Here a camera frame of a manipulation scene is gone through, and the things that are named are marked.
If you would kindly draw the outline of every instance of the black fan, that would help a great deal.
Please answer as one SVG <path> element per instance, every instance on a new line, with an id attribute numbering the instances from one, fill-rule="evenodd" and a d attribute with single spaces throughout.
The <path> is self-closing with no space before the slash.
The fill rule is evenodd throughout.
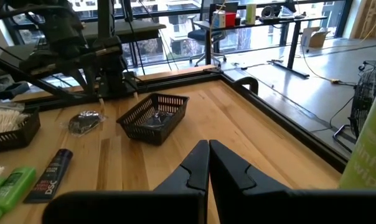
<path id="1" fill-rule="evenodd" d="M 350 127 L 352 133 L 358 139 L 361 130 L 364 127 L 370 107 L 374 103 L 376 97 L 376 67 L 364 72 L 354 89 L 355 93 L 352 101 L 351 115 L 349 117 L 350 124 L 343 125 L 333 135 L 333 139 L 349 152 L 351 152 L 351 149 L 337 137 L 346 127 Z"/>

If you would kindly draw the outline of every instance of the black chair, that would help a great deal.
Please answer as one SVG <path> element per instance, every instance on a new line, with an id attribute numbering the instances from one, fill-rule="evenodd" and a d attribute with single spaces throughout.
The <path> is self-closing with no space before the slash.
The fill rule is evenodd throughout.
<path id="1" fill-rule="evenodd" d="M 202 5 L 200 7 L 200 17 L 199 20 L 203 21 L 207 18 L 209 18 L 209 7 L 204 7 L 206 0 L 202 0 Z M 188 19 L 191 21 L 192 24 L 192 31 L 188 33 L 188 37 L 195 40 L 199 45 L 205 45 L 205 34 L 206 31 L 203 29 L 196 29 L 194 25 L 194 19 L 196 18 L 196 15 L 194 16 L 189 16 Z M 212 32 L 212 46 L 213 44 L 216 44 L 217 42 L 220 42 L 221 40 L 226 38 L 226 33 L 225 31 L 217 31 L 217 32 Z M 227 58 L 225 57 L 224 54 L 219 54 L 219 53 L 212 53 L 212 60 L 215 60 L 219 67 L 221 66 L 221 61 L 217 59 L 216 57 L 223 57 L 223 61 L 226 62 Z M 189 62 L 192 63 L 193 58 L 199 58 L 199 60 L 196 62 L 195 67 L 198 66 L 199 62 L 203 61 L 205 59 L 205 54 L 198 54 L 198 55 L 193 55 L 189 58 Z"/>

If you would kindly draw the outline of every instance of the gray floor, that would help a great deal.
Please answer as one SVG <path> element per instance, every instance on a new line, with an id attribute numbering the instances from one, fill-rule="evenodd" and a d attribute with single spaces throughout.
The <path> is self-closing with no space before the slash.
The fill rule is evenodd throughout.
<path id="1" fill-rule="evenodd" d="M 306 54 L 309 67 L 317 75 L 339 79 L 343 82 L 357 83 L 359 80 L 358 66 L 364 60 L 376 60 L 376 39 L 365 40 L 327 40 L 324 48 L 349 45 L 350 47 L 334 47 L 325 50 L 310 50 Z M 240 67 L 265 63 L 270 59 L 287 58 L 289 47 L 273 48 L 227 55 L 227 62 L 222 64 L 225 73 L 234 79 L 253 76 L 260 81 L 259 96 L 274 108 L 284 113 L 293 121 L 309 131 L 329 127 L 329 121 L 354 95 L 351 86 L 332 85 L 330 82 L 318 78 L 306 65 L 300 47 L 297 50 L 294 68 L 310 74 L 310 78 L 303 80 L 298 76 L 272 65 L 259 65 L 242 71 Z M 183 69 L 193 66 L 188 61 L 172 64 L 172 69 Z M 146 67 L 146 73 L 163 72 L 169 70 L 167 65 Z M 332 120 L 334 129 L 314 132 L 316 136 L 336 148 L 341 154 L 349 157 L 349 152 L 333 141 L 332 135 L 337 128 L 348 124 L 351 103 L 349 103 Z M 353 144 L 344 138 L 344 143 L 350 148 Z"/>

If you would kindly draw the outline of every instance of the black wire basket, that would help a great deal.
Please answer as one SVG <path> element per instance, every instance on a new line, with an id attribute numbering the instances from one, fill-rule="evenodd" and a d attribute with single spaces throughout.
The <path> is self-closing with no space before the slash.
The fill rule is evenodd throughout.
<path id="1" fill-rule="evenodd" d="M 28 146 L 40 128 L 39 109 L 25 110 L 29 114 L 15 131 L 0 133 L 0 152 Z"/>
<path id="2" fill-rule="evenodd" d="M 189 97 L 152 93 L 131 108 L 117 123 L 131 139 L 160 146 L 186 114 Z M 161 128 L 152 128 L 142 124 L 155 111 L 172 113 L 169 121 Z"/>

